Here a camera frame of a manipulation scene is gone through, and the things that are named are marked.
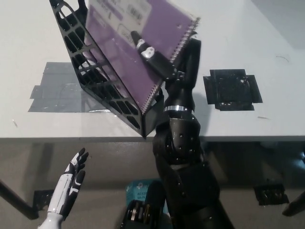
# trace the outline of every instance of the silver ring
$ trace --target silver ring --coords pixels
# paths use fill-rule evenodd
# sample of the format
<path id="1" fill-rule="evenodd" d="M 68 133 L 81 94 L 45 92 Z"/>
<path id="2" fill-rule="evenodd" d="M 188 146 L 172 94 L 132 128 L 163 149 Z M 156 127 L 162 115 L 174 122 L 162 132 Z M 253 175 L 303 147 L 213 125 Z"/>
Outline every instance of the silver ring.
<path id="1" fill-rule="evenodd" d="M 187 109 L 184 106 L 167 106 L 166 108 L 164 108 L 164 111 L 188 111 L 189 109 Z"/>

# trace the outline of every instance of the table surface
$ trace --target table surface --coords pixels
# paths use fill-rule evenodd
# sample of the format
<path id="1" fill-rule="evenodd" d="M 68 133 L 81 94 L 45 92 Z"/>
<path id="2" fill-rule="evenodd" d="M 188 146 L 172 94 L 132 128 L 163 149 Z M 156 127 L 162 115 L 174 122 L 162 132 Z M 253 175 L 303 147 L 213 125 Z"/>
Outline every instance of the table surface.
<path id="1" fill-rule="evenodd" d="M 193 92 L 201 136 L 208 141 L 305 140 L 305 2 L 175 1 L 202 18 L 197 29 L 201 63 Z M 0 140 L 142 139 L 112 113 L 28 112 L 46 63 L 70 59 L 48 0 L 5 1 L 0 19 Z M 203 76 L 210 69 L 254 74 L 263 103 L 254 104 L 254 111 L 238 112 L 208 105 Z"/>

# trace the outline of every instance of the floor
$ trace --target floor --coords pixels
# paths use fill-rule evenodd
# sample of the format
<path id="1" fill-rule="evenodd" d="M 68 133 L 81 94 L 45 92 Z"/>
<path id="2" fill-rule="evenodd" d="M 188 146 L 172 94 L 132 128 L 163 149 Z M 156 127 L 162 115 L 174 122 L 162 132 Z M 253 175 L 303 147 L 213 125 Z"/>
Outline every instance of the floor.
<path id="1" fill-rule="evenodd" d="M 74 208 L 62 228 L 114 229 L 125 208 L 124 187 L 135 179 L 157 177 L 151 143 L 2 144 L 0 178 L 28 203 L 35 190 L 55 188 L 74 154 L 86 147 L 90 158 Z M 305 190 L 301 143 L 282 143 L 277 150 L 257 143 L 210 144 L 208 158 L 222 187 L 221 201 L 236 229 L 305 228 L 305 212 L 281 213 L 284 205 L 259 206 L 254 185 L 282 182 L 290 201 Z M 0 198 L 1 228 L 34 229 L 30 221 Z"/>

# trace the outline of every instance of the robotic arm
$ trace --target robotic arm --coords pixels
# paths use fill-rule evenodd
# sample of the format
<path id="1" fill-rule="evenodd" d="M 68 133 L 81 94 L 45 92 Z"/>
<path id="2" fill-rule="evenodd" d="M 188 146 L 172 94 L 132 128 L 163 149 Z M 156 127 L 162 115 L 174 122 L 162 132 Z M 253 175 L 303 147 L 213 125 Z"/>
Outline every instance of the robotic arm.
<path id="1" fill-rule="evenodd" d="M 200 124 L 193 115 L 201 42 L 191 38 L 177 68 L 136 32 L 132 38 L 142 60 L 162 79 L 168 98 L 156 126 L 153 153 L 176 229 L 233 229 L 217 180 L 200 146 Z"/>
<path id="2" fill-rule="evenodd" d="M 47 218 L 39 229 L 61 229 L 61 223 L 69 215 L 84 180 L 85 171 L 82 169 L 88 155 L 83 148 L 68 164 L 54 190 Z"/>

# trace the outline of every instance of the black magazine holder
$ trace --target black magazine holder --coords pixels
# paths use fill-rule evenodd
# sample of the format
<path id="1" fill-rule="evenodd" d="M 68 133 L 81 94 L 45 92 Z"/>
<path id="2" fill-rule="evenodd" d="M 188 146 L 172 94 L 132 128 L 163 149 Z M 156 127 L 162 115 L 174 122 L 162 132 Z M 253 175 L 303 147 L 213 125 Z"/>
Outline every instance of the black magazine holder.
<path id="1" fill-rule="evenodd" d="M 62 38 L 68 50 L 72 65 L 81 88 L 122 119 L 127 125 L 146 137 L 156 125 L 158 116 L 163 112 L 164 96 L 162 91 L 155 97 L 155 103 L 142 114 L 141 109 L 132 98 L 125 85 L 111 66 L 107 57 L 100 50 L 95 40 L 85 28 L 88 9 L 84 0 L 78 0 L 79 8 L 74 11 L 72 7 L 62 0 L 50 0 Z M 62 12 L 62 8 L 70 10 L 69 15 Z M 84 53 L 98 52 L 105 61 L 88 60 Z M 107 66 L 115 73 L 115 80 L 110 79 L 103 69 Z M 127 95 L 122 96 L 117 88 L 123 88 Z"/>

